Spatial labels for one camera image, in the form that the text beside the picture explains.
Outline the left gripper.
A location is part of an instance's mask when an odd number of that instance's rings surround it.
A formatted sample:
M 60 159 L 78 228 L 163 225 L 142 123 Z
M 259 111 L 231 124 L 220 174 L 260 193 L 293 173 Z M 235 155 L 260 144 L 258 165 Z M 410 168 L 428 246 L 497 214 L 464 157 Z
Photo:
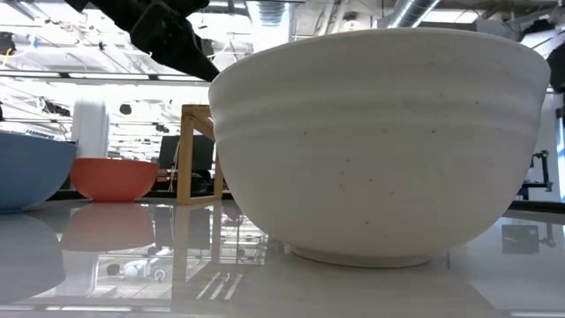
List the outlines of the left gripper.
M 132 27 L 132 44 L 159 64 L 211 82 L 220 71 L 202 51 L 187 17 L 209 0 L 65 0 L 75 11 L 93 5 L 118 27 Z

